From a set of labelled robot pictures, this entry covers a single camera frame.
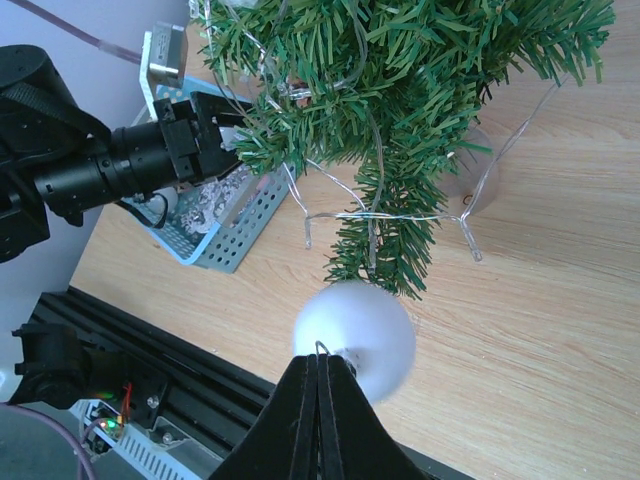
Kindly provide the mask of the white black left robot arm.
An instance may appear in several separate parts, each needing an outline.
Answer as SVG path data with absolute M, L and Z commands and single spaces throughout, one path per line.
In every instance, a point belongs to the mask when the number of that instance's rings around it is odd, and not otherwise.
M 10 261 L 50 236 L 56 214 L 79 227 L 88 210 L 170 202 L 166 189 L 200 185 L 238 167 L 222 129 L 240 127 L 238 107 L 193 92 L 152 104 L 156 119 L 116 130 L 81 110 L 47 52 L 1 50 L 1 258 Z M 9 405 L 43 402 L 66 410 L 81 399 L 129 396 L 119 354 L 87 350 L 70 327 L 24 325 L 12 332 L 22 356 L 5 374 Z

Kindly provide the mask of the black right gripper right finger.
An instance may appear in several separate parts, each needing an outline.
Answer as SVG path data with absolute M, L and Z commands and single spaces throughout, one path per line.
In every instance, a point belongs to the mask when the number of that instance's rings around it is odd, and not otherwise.
M 426 479 L 373 411 L 346 361 L 318 357 L 320 468 L 323 479 Z

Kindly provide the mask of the white glossy ball ornament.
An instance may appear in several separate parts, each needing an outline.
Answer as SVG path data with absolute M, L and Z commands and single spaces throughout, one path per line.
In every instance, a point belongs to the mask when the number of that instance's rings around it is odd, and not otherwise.
M 397 297 L 360 281 L 330 285 L 298 314 L 292 338 L 296 356 L 329 353 L 345 359 L 371 404 L 390 397 L 415 362 L 416 335 Z

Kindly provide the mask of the light blue perforated basket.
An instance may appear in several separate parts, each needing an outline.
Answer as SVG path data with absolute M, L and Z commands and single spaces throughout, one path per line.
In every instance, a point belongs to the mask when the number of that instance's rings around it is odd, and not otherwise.
M 222 180 L 162 193 L 170 210 L 161 229 L 147 232 L 180 264 L 233 273 L 296 177 L 293 166 L 255 176 L 237 167 Z

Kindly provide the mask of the small green christmas tree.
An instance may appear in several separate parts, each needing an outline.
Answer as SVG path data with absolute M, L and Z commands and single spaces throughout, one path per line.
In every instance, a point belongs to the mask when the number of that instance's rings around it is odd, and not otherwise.
M 238 107 L 240 159 L 257 173 L 355 162 L 357 192 L 331 283 L 425 290 L 436 187 L 495 84 L 600 73 L 609 1 L 202 1 L 209 69 L 258 83 Z

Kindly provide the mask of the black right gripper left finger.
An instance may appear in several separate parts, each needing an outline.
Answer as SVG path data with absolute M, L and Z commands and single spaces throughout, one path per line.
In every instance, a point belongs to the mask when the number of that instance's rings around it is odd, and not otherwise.
M 213 479 L 315 479 L 318 356 L 291 360 L 255 424 Z

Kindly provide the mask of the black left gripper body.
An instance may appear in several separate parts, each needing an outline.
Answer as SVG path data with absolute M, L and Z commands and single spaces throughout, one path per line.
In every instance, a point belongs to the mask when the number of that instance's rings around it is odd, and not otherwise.
M 200 184 L 223 179 L 241 165 L 234 147 L 226 147 L 221 129 L 241 126 L 243 118 L 222 97 L 200 91 L 187 100 L 153 103 L 164 147 L 152 155 L 153 185 Z

